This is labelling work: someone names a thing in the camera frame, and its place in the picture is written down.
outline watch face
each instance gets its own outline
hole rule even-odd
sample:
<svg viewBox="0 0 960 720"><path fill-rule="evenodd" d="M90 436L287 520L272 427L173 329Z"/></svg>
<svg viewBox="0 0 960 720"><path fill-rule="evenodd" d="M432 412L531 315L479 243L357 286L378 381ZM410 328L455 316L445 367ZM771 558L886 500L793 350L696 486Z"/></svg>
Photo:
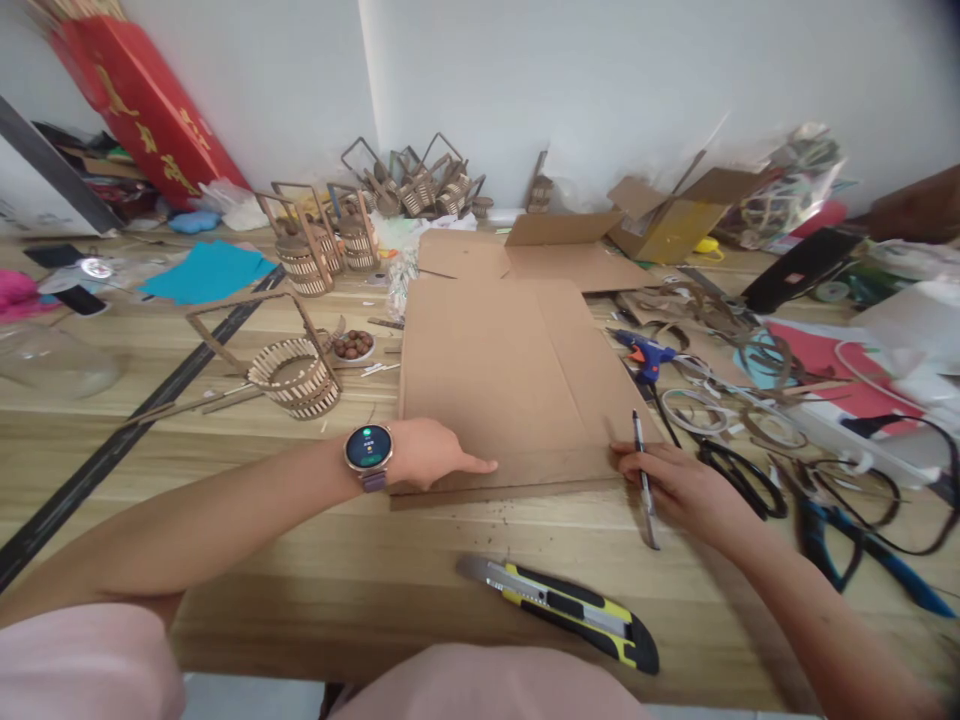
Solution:
<svg viewBox="0 0 960 720"><path fill-rule="evenodd" d="M386 460L392 448L390 433L379 425L364 425L347 440L347 460L354 467L372 468Z"/></svg>

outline small bowl of nuts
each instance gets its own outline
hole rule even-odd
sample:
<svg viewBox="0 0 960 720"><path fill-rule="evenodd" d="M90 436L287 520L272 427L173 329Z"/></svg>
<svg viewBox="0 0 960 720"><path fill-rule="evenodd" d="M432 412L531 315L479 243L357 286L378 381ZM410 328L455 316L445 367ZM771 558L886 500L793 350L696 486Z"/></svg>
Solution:
<svg viewBox="0 0 960 720"><path fill-rule="evenodd" d="M351 330L333 341L333 352L343 362L361 362L373 355L377 341L364 330Z"/></svg>

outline table surface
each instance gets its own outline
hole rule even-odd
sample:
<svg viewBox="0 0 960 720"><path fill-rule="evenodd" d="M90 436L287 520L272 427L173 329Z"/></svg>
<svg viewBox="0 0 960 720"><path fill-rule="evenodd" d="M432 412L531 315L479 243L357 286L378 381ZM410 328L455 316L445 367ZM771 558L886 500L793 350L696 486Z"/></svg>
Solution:
<svg viewBox="0 0 960 720"><path fill-rule="evenodd" d="M269 230L217 237L246 240L273 258ZM190 246L165 234L143 235ZM90 243L77 241L86 249ZM100 252L151 259L181 252L129 237L95 242ZM771 262L760 253L728 251L723 263L700 270L724 291L737 293ZM0 266L31 265L13 241L0 243ZM656 268L663 277L676 273ZM114 307L95 318L58 311L40 322L113 353L124 374L112 388L85 400L39 399L0 379L0 540L6 541L50 498L117 425L170 375L199 343L169 301L129 302L109 291ZM377 336L377 357L397 346L402 331L369 325L386 317L386 290L347 274L336 290L305 305L318 327L340 315L348 328ZM614 323L612 301L588 299L598 327ZM789 303L779 316L842 323L851 311L810 300ZM220 318L208 319L213 324ZM299 334L292 305L271 301L257 309L229 343L241 357L280 337ZM215 359L179 398L240 384ZM344 393L324 418L297 422L266 398L217 413L186 412L157 422L41 550L32 565L104 519L158 493L257 460L294 445L332 438L397 415L399 372L359 378L341 373ZM684 386L672 369L662 389ZM744 440L734 447L767 463ZM945 503L929 491L908 492L911 501L891 529L912 546L929 542L946 516ZM867 511L871 498L857 498ZM643 518L626 487L548 498L486 502L390 512L388 498L371 495L334 508L287 533L223 577L187 594L174 626L173 644L185 671L207 671L369 682L396 663L440 642L553 647L602 665L648 702L811 712L815 699L772 617L739 573L713 551L670 528L661 552L643 543ZM793 537L793 520L771 521ZM909 558L932 585L960 593L960 536L938 554ZM831 536L839 562L849 548ZM657 641L657 677L630 671L579 639L516 611L497 593L461 579L454 571L463 553L509 558L543 572L569 577L616 598L647 625ZM865 560L845 597L911 667L940 688L953 679L960 632L955 621L912 605L872 560ZM960 607L956 595L944 595Z"/></svg>

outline box cutter blade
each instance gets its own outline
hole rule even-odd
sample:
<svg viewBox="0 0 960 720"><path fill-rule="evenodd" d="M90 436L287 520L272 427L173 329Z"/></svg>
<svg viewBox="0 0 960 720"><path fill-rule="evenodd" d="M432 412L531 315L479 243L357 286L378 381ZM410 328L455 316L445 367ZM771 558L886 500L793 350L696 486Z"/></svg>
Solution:
<svg viewBox="0 0 960 720"><path fill-rule="evenodd" d="M457 572L499 590L504 599L541 620L580 635L623 664L656 675L660 658L653 637L636 615L592 590L512 563L464 555Z"/></svg>

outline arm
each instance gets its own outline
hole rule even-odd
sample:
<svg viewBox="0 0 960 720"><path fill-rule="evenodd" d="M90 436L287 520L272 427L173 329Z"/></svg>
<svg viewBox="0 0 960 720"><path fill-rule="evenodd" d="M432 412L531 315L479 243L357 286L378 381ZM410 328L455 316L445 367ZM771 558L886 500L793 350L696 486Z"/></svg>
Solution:
<svg viewBox="0 0 960 720"><path fill-rule="evenodd" d="M936 695L870 632L817 568L767 527L720 475L672 445L634 453L620 471L650 475L657 509L733 562L783 630L832 720L941 720Z"/></svg>
<svg viewBox="0 0 960 720"><path fill-rule="evenodd" d="M440 423L391 423L387 480L423 489L497 464L467 455ZM362 495L343 459L346 436L280 453L158 495L90 530L43 563L0 603L0 627L95 602L129 602L167 624L182 593L327 508Z"/></svg>

